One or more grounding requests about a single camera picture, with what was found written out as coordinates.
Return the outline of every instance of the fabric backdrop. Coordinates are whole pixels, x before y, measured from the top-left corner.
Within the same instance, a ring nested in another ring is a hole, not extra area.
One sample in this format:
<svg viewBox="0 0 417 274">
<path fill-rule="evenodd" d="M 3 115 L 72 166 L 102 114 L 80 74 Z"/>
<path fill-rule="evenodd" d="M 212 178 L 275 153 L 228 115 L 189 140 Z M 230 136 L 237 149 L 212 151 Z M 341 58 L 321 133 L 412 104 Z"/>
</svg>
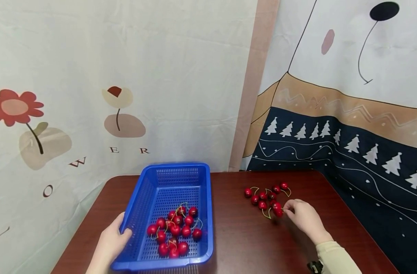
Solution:
<svg viewBox="0 0 417 274">
<path fill-rule="evenodd" d="M 417 1 L 382 2 L 281 1 L 242 168 L 321 171 L 416 274 Z"/>
<path fill-rule="evenodd" d="M 268 47 L 278 6 L 262 7 L 0 1 L 0 274 L 49 273 L 113 176 L 173 161 L 227 171 L 232 151 L 239 167 L 248 59 L 266 59 L 253 28 Z"/>
</svg>

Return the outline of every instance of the hand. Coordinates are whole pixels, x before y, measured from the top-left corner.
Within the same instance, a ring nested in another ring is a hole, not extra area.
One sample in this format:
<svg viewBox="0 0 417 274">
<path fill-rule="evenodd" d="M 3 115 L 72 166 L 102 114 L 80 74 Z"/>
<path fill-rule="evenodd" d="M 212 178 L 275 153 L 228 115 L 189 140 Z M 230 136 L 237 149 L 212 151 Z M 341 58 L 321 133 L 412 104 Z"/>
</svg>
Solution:
<svg viewBox="0 0 417 274">
<path fill-rule="evenodd" d="M 119 214 L 117 218 L 102 231 L 98 245 L 91 259 L 87 274 L 89 273 L 107 273 L 111 263 L 119 256 L 124 249 L 128 240 L 132 236 L 131 229 L 125 229 L 120 234 L 119 227 L 124 219 L 124 212 Z"/>
<path fill-rule="evenodd" d="M 283 206 L 289 219 L 312 240 L 315 245 L 332 241 L 315 208 L 300 199 L 289 200 Z"/>
</svg>

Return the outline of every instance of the red flower print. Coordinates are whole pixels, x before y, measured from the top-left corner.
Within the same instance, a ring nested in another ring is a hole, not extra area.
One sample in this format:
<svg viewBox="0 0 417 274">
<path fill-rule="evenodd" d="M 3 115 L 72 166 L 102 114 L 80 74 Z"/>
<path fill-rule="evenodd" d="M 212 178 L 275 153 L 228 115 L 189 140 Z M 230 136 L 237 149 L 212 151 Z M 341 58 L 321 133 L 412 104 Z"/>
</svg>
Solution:
<svg viewBox="0 0 417 274">
<path fill-rule="evenodd" d="M 15 122 L 27 124 L 30 116 L 41 117 L 44 113 L 38 108 L 44 104 L 36 102 L 37 97 L 32 92 L 26 91 L 20 96 L 10 89 L 0 90 L 0 121 L 12 127 Z"/>
</svg>

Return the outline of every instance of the wooden table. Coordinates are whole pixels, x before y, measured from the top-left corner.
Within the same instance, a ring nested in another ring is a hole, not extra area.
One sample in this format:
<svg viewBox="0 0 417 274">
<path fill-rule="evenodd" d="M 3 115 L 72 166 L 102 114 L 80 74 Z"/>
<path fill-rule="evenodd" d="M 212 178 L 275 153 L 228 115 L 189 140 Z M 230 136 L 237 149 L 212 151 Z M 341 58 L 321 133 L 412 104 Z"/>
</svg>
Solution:
<svg viewBox="0 0 417 274">
<path fill-rule="evenodd" d="M 303 199 L 316 208 L 326 229 L 363 274 L 398 273 L 317 171 L 213 173 L 211 178 L 215 252 L 208 263 L 198 266 L 200 274 L 310 273 L 306 264 L 317 259 L 312 242 L 286 216 L 277 222 L 263 217 L 243 195 L 247 187 L 271 188 L 280 181 L 288 182 L 290 198 Z M 53 274 L 85 273 L 100 233 L 125 210 L 137 179 L 118 176 L 107 182 Z M 278 200 L 283 205 L 287 198 L 279 194 Z"/>
</svg>

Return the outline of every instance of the sleeve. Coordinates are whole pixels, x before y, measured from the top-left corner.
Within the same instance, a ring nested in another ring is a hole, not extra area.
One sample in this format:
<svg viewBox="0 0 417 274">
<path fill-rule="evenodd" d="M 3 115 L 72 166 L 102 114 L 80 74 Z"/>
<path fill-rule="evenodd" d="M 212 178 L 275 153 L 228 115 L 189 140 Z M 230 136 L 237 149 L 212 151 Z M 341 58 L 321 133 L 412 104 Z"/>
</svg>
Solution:
<svg viewBox="0 0 417 274">
<path fill-rule="evenodd" d="M 352 257 L 337 242 L 323 242 L 316 248 L 323 264 L 322 274 L 362 274 Z"/>
</svg>

